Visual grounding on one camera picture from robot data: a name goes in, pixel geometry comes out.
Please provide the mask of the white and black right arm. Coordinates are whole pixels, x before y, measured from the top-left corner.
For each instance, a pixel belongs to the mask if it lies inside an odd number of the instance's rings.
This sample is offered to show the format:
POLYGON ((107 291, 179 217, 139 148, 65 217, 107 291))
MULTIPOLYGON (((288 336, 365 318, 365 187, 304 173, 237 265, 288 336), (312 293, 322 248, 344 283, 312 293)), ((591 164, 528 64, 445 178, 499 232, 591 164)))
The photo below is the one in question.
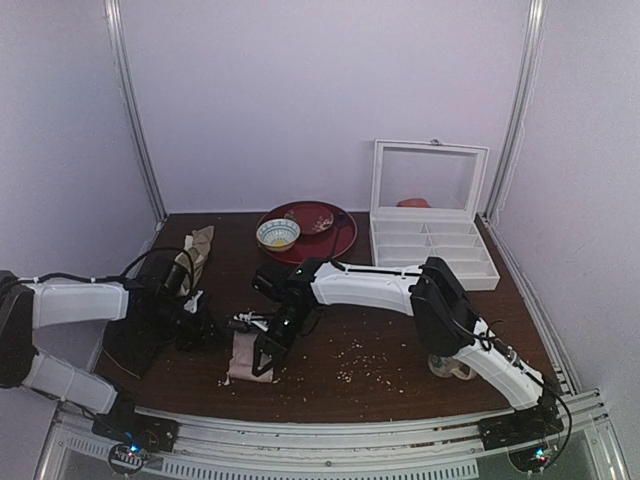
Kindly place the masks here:
POLYGON ((507 399, 517 424, 563 426, 551 383, 494 334, 440 257, 403 268, 332 258, 308 258, 294 269, 267 264, 256 271, 252 285, 279 305, 263 317, 266 326, 253 342, 251 372, 256 377, 284 362, 314 311, 331 305, 378 308, 412 318, 426 351, 479 374, 507 399))

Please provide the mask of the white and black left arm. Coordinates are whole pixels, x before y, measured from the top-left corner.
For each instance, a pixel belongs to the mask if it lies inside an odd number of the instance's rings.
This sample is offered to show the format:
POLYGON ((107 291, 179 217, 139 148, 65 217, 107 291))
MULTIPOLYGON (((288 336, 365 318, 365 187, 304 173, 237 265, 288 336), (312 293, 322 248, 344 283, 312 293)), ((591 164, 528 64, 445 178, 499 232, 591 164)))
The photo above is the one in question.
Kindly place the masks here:
POLYGON ((25 387, 92 414, 107 415, 128 400, 107 380, 35 346, 34 331, 50 326, 105 321, 106 351, 121 368, 144 373, 157 350, 172 343, 189 351, 221 336, 196 289, 192 267, 157 258, 130 276, 88 278, 66 273, 18 278, 1 274, 1 386, 25 387))

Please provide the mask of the pink and cream underwear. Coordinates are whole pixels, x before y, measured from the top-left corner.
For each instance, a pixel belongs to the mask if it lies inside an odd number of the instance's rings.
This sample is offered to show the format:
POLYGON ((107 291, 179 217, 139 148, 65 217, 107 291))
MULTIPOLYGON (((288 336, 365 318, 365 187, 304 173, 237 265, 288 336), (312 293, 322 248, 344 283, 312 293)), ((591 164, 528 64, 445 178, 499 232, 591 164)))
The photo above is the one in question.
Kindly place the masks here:
POLYGON ((274 373, 270 370, 261 376, 252 373, 253 350, 258 334, 235 332, 232 344, 232 356, 229 361, 227 375, 230 379, 253 381, 258 383, 272 383, 274 373))

